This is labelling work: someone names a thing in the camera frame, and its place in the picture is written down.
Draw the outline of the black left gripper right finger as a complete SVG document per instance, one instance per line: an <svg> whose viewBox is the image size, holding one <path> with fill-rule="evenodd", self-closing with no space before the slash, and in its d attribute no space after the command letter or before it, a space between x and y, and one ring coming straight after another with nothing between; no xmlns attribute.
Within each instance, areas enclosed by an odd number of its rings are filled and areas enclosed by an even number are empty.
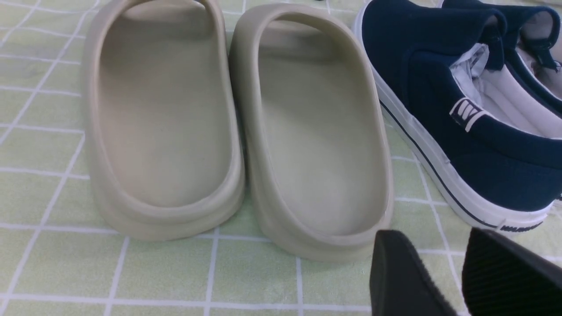
<svg viewBox="0 0 562 316"><path fill-rule="evenodd" d="M562 270L498 232L472 228L462 295L472 316L559 316Z"/></svg>

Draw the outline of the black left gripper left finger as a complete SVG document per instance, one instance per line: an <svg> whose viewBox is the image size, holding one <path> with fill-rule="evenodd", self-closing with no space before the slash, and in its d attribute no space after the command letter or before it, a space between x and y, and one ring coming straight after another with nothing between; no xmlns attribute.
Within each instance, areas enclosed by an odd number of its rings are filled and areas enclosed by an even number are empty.
<svg viewBox="0 0 562 316"><path fill-rule="evenodd" d="M376 234L370 277L374 316L455 316L413 244L397 230Z"/></svg>

